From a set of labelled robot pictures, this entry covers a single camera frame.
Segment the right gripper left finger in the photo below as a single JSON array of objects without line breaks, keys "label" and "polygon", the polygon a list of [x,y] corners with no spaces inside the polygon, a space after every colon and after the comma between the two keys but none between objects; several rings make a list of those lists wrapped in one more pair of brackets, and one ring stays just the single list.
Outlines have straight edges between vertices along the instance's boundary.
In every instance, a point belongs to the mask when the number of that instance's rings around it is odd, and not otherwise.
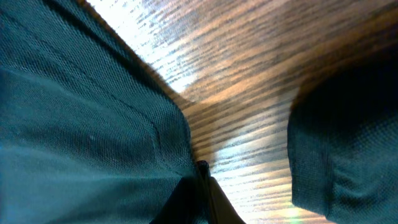
[{"label": "right gripper left finger", "polygon": [[209,224],[210,171],[206,161],[196,163],[197,173],[183,177],[150,224]]}]

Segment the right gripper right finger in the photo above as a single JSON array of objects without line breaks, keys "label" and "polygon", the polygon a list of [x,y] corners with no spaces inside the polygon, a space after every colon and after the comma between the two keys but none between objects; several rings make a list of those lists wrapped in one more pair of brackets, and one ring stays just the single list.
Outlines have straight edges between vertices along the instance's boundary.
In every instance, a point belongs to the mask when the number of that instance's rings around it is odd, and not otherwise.
[{"label": "right gripper right finger", "polygon": [[205,180],[208,187],[210,223],[244,224],[216,179],[211,176],[207,162],[205,163]]}]

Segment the black polo shirt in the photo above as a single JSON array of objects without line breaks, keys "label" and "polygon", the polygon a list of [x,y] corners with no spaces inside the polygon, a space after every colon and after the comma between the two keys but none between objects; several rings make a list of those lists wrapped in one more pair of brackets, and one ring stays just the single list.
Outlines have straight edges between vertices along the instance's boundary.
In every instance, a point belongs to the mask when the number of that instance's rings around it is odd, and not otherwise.
[{"label": "black polo shirt", "polygon": [[196,173],[180,109],[86,9],[1,2],[2,223],[150,223]]}]

